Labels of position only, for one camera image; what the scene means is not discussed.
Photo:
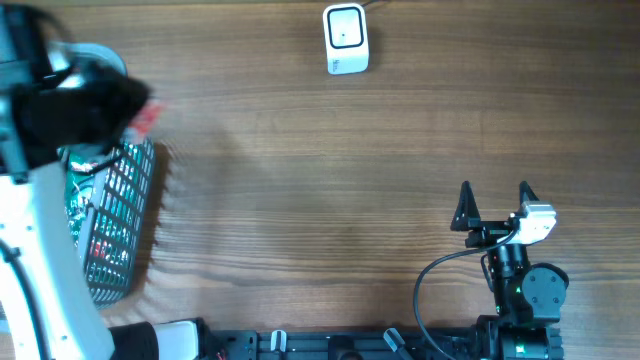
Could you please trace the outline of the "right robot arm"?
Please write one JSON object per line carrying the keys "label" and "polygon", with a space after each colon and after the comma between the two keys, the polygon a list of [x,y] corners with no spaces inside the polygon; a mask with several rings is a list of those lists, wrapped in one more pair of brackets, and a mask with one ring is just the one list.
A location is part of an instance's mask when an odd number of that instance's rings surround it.
{"label": "right robot arm", "polygon": [[471,184],[461,185],[450,229],[465,232],[465,246],[482,254],[481,268],[496,314],[472,327],[472,359],[561,359],[559,331],[569,278],[550,263],[533,264],[527,250],[545,240],[557,223],[554,207],[519,185],[519,209],[503,221],[481,218]]}

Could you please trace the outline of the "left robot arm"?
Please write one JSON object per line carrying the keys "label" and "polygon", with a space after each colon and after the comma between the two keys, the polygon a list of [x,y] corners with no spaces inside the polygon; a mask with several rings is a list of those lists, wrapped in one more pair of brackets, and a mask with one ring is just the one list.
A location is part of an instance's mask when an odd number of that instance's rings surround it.
{"label": "left robot arm", "polygon": [[49,12],[1,7],[1,305],[20,359],[200,359],[194,320],[108,327],[65,215],[58,152],[140,144],[162,106],[149,88],[91,59]]}

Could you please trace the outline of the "green 3M gloves bag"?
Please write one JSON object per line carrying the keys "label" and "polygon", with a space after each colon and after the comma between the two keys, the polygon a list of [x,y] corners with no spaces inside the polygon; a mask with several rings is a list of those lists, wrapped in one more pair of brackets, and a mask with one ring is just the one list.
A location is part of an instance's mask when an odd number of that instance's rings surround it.
{"label": "green 3M gloves bag", "polygon": [[72,154],[69,150],[61,152],[66,169],[65,210],[68,227],[74,246],[78,247],[81,227],[87,218],[87,207],[93,196],[94,176],[87,175],[98,162]]}

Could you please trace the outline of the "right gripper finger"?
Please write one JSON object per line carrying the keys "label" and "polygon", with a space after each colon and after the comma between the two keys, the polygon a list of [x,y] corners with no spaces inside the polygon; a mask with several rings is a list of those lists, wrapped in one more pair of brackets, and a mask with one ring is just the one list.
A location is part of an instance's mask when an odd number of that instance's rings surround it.
{"label": "right gripper finger", "polygon": [[529,202],[538,202],[539,198],[532,190],[527,181],[522,181],[519,184],[519,202],[521,205]]}
{"label": "right gripper finger", "polygon": [[481,216],[469,181],[461,184],[458,205],[452,217],[452,231],[473,231],[481,227]]}

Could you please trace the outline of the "small red snack box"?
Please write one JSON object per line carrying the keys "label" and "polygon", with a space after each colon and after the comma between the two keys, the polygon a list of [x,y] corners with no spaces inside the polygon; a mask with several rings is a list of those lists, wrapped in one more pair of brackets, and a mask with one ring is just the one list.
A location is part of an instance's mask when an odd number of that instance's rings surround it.
{"label": "small red snack box", "polygon": [[148,100],[127,125],[121,140],[128,144],[141,144],[158,121],[164,108],[165,105],[160,100]]}

